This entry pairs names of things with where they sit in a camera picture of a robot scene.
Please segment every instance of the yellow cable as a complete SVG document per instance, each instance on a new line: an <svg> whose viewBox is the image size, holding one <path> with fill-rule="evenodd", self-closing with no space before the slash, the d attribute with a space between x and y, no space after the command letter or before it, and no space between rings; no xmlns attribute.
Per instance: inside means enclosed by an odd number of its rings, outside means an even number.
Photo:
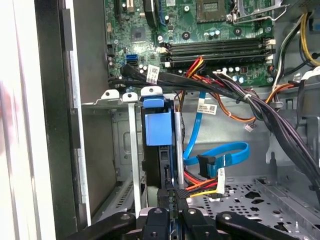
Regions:
<svg viewBox="0 0 320 240"><path fill-rule="evenodd" d="M205 195L205 194L216 194L216 193L217 193L217 190L203 191L203 192L199 192L199 193L190 195L190 198Z"/></svg>
<svg viewBox="0 0 320 240"><path fill-rule="evenodd" d="M197 69L201 66L201 64L203 64L203 62L204 60L201 58L199 63L193 68L193 70L189 73L187 77L190 78L194 74L194 72L197 71Z"/></svg>
<svg viewBox="0 0 320 240"><path fill-rule="evenodd" d="M301 43L302 43L302 49L303 49L305 56L310 60L310 62L312 62L316 66L320 66L320 62L314 60L308 50L307 37L306 37L306 35L307 35L307 31L306 31L307 19L308 19L308 14L306 13L303 16L303 19L301 22L301 27L300 27L300 38L301 38Z"/></svg>

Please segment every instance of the cable label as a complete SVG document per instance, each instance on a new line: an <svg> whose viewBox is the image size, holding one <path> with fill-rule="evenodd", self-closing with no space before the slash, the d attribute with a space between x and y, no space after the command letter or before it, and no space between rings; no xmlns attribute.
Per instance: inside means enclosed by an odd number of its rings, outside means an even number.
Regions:
<svg viewBox="0 0 320 240"><path fill-rule="evenodd" d="M218 169L218 185L216 186L217 194L225 194L225 182L226 182L225 168L222 167Z"/></svg>
<svg viewBox="0 0 320 240"><path fill-rule="evenodd" d="M301 78L301 80L308 80L311 77L320 75L320 66L317 66L314 70L312 71L307 71L303 77Z"/></svg>
<svg viewBox="0 0 320 240"><path fill-rule="evenodd" d="M198 108L197 112L202 113L202 114L211 114L211 115L216 115L217 113L217 105L214 104L206 104L201 101L198 102Z"/></svg>
<svg viewBox="0 0 320 240"><path fill-rule="evenodd" d="M150 84L157 84L159 77L160 67L148 65L148 72L146 75L146 82Z"/></svg>

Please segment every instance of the blue sata port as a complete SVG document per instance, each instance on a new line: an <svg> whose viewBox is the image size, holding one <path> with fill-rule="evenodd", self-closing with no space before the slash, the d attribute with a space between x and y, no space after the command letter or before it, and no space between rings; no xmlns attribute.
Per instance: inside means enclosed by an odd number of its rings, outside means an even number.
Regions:
<svg viewBox="0 0 320 240"><path fill-rule="evenodd" d="M138 65L138 54L127 54L125 56L126 63L131 66Z"/></svg>
<svg viewBox="0 0 320 240"><path fill-rule="evenodd" d="M127 54L125 56L126 61L137 61L138 60L138 54Z"/></svg>

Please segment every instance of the white wire clip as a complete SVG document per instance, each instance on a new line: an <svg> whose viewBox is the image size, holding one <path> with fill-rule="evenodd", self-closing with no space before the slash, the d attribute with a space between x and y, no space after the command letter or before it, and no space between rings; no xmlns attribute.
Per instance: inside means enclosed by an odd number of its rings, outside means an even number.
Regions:
<svg viewBox="0 0 320 240"><path fill-rule="evenodd" d="M246 100L248 97L252 97L252 95L250 93L247 93L244 97L243 100Z"/></svg>

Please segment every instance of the green circuit board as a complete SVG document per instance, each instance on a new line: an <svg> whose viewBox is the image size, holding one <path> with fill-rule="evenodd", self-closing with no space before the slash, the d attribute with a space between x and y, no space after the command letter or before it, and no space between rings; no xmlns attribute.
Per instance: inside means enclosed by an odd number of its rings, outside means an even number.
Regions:
<svg viewBox="0 0 320 240"><path fill-rule="evenodd" d="M161 43L170 44L193 44L201 42L214 42L221 40L241 40L251 38L273 38L273 23L270 20L260 22L243 23L233 25L226 21L226 15L230 12L230 0L159 0L161 14L159 21L162 22L156 28L149 27L144 12L143 0L130 0L134 7L122 8L127 0L105 0L106 14L106 41L112 46L113 56L109 57L109 75L119 77L120 67L126 64L126 55L137 54L138 63L136 68L146 73L148 65L159 66L162 72L173 72L179 68L168 68L161 62ZM223 12L217 12L218 4L224 4ZM256 9L263 9L271 5L271 0L243 0L244 10L247 14ZM215 21L207 21L208 17L221 18ZM245 72L228 72L231 77L242 77L241 84L244 86L270 85L270 77L267 73L268 66L272 63L253 62L232 63L225 65L210 65L211 71L222 68L243 67Z"/></svg>

